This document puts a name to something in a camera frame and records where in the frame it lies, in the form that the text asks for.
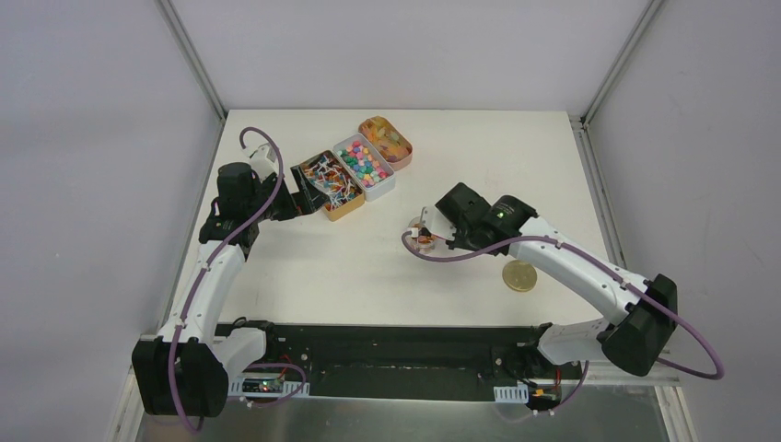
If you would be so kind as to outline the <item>yellow tin of lollipops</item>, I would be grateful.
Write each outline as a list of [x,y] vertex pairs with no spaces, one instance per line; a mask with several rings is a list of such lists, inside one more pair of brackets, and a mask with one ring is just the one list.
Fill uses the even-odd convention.
[[359,187],[333,151],[323,151],[299,163],[306,180],[326,196],[322,211],[332,221],[338,221],[366,202]]

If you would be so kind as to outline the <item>gold round lid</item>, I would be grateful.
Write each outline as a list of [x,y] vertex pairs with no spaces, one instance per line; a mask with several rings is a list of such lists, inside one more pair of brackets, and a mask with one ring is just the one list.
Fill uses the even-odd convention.
[[509,289],[520,293],[530,292],[538,282],[535,267],[520,260],[508,262],[503,267],[501,276]]

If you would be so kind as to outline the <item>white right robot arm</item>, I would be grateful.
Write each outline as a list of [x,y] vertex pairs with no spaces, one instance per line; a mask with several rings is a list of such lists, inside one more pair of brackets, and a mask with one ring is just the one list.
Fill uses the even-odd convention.
[[404,234],[412,251],[435,239],[462,250],[462,260],[490,254],[526,262],[601,314],[596,320],[536,327],[522,354],[534,377],[591,360],[643,377],[676,329],[671,314],[677,310],[677,286],[670,278],[660,274],[648,280],[593,256],[515,196],[490,204],[466,184],[456,184],[435,205],[424,207],[418,225]]

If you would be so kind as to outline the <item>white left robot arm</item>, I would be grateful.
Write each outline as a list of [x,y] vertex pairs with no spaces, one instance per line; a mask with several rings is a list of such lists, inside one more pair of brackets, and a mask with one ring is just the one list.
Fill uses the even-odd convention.
[[217,171],[217,195],[198,234],[196,262],[180,300],[152,338],[140,339],[132,366],[146,413],[182,419],[216,417],[228,388],[244,369],[274,370],[281,348],[262,328],[238,327],[221,342],[216,328],[227,296],[250,257],[263,221],[310,215],[326,196],[293,174],[297,192],[288,190],[279,149],[260,145],[247,162]]

